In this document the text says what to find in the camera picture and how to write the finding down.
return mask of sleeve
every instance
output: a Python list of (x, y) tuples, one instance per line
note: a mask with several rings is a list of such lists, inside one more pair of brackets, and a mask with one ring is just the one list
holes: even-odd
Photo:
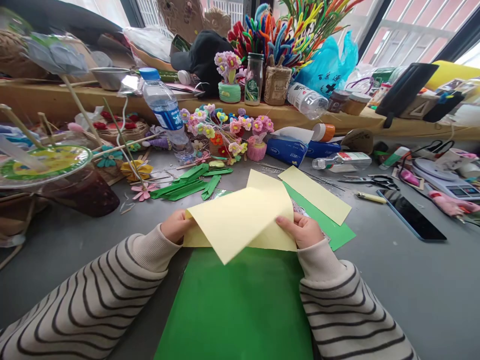
[(301, 249), (300, 297), (323, 360), (418, 359), (400, 326), (359, 270), (328, 241)]
[(0, 330), (0, 359), (103, 359), (167, 275), (180, 246), (135, 234), (85, 265)]

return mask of dark liquid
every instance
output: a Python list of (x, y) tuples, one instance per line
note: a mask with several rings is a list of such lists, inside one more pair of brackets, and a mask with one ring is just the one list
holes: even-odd
[(88, 166), (55, 183), (46, 184), (40, 195), (93, 218), (110, 214), (120, 205), (120, 199), (102, 176)]

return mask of black hat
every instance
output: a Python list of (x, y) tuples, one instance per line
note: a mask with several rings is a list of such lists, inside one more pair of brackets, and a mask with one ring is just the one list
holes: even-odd
[(217, 71), (214, 58), (216, 53), (225, 51), (233, 51), (226, 38), (213, 30), (202, 30), (191, 45), (190, 51), (174, 53), (170, 62), (175, 70), (186, 70), (197, 75), (201, 82), (209, 83), (205, 94), (215, 95), (219, 93), (218, 83), (223, 77)]

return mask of digital scale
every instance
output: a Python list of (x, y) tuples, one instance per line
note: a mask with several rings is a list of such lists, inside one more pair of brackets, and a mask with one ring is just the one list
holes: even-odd
[(480, 192), (474, 186), (462, 180), (454, 171), (439, 170), (434, 161), (415, 159), (413, 168), (418, 176), (449, 197), (470, 202), (480, 201)]

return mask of gray table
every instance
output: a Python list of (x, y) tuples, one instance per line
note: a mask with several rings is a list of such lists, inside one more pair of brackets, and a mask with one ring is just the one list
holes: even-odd
[[(268, 156), (265, 161), (286, 167)], [(150, 155), (150, 163), (156, 169), (177, 164), (173, 155), (165, 152)], [(218, 187), (231, 191), (244, 188), (251, 165), (243, 160), (235, 164), (234, 172), (222, 176)], [(320, 174), (311, 168), (309, 159), (300, 168)], [(356, 175), (371, 173), (380, 171), (372, 166)], [(340, 177), (329, 171), (322, 175)], [(349, 186), (371, 194), (377, 190), (365, 185)], [(358, 266), (422, 359), (474, 359), (480, 351), (480, 229), (450, 220), (414, 190), (400, 186), (448, 241), (422, 242), (387, 205), (361, 200), (351, 192), (327, 186), (352, 206), (346, 223), (356, 233), (336, 255)], [(124, 193), (131, 194), (126, 181), (113, 188), (122, 200)], [(117, 210), (102, 218), (90, 218), (58, 205), (47, 208), (33, 220), (24, 249), (0, 271), (0, 328), (24, 315), (73, 272), (126, 236), (147, 233), (174, 210), (201, 201), (200, 193), (177, 202), (150, 200), (138, 203), (122, 216)], [(181, 249), (172, 259), (165, 281), (128, 329), (111, 359), (153, 358), (191, 252), (192, 249)]]

